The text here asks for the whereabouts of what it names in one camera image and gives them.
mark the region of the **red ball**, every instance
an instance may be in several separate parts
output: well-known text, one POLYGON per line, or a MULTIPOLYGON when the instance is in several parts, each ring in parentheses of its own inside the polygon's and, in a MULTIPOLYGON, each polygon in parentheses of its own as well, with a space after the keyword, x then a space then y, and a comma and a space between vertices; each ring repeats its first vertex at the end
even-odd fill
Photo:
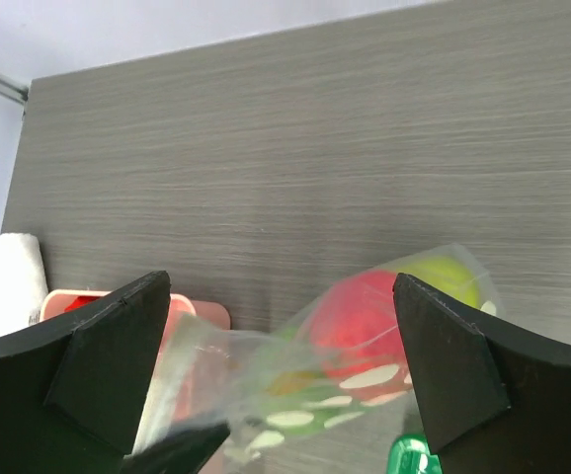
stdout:
POLYGON ((411 388, 393 304, 395 278, 375 269, 338 282, 321 296, 306 326, 324 371, 365 405, 411 388))

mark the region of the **green object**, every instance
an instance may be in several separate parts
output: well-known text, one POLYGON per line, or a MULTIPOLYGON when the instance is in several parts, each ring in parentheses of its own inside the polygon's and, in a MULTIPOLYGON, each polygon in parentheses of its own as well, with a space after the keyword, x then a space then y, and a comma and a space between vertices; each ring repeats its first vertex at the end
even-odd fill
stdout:
POLYGON ((442 474, 442 466, 422 434, 405 434, 391 446, 386 474, 442 474))

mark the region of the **plastic bag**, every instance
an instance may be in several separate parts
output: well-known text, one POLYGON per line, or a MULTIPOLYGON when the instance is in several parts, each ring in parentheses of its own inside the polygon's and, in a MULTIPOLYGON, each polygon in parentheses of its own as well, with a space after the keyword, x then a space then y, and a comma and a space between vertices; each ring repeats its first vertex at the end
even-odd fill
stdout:
POLYGON ((487 271, 448 245, 337 282, 271 334, 222 331, 185 315, 157 363, 136 450, 226 422, 218 470, 234 472, 266 449, 391 403, 412 388, 393 305, 398 273, 502 313, 487 271))

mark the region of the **white roll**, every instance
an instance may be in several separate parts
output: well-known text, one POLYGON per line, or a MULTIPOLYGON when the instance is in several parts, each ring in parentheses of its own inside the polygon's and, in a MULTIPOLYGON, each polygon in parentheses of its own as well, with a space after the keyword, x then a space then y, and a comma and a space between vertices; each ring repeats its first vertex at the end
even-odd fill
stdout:
POLYGON ((38 238, 0 235, 0 337, 36 322, 47 293, 38 238))

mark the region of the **black object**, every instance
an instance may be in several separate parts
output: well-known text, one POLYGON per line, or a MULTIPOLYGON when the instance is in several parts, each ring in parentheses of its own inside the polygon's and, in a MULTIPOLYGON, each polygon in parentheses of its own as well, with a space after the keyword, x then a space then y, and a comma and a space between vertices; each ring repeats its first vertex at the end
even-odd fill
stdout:
POLYGON ((399 275, 395 309, 444 474, 571 473, 571 346, 399 275))
POLYGON ((169 292, 169 276, 155 272, 0 338, 0 474, 193 474, 212 456, 226 427, 204 431, 203 447, 187 449, 194 437, 178 434, 164 449, 123 464, 167 321, 169 292))

